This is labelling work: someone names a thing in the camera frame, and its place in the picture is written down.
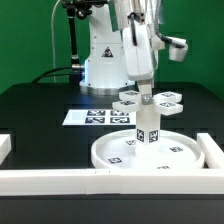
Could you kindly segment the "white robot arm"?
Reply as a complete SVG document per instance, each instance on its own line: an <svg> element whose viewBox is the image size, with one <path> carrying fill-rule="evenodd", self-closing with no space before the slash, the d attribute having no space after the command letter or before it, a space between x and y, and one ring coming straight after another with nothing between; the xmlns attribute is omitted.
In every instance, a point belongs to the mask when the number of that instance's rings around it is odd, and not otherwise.
<svg viewBox="0 0 224 224"><path fill-rule="evenodd" d="M164 47L156 35L160 0L106 0L91 7L83 92L116 95L150 82Z"/></svg>

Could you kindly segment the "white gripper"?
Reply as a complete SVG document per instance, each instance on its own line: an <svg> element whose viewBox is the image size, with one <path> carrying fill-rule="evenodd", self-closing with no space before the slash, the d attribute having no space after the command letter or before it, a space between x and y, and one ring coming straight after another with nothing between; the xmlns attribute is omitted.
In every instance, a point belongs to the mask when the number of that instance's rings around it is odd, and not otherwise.
<svg viewBox="0 0 224 224"><path fill-rule="evenodd" d="M152 79L155 73L155 57L150 45L150 30L147 25L135 25L137 45L132 42L131 28L123 30L123 48L128 78L138 81L143 104L152 104Z"/></svg>

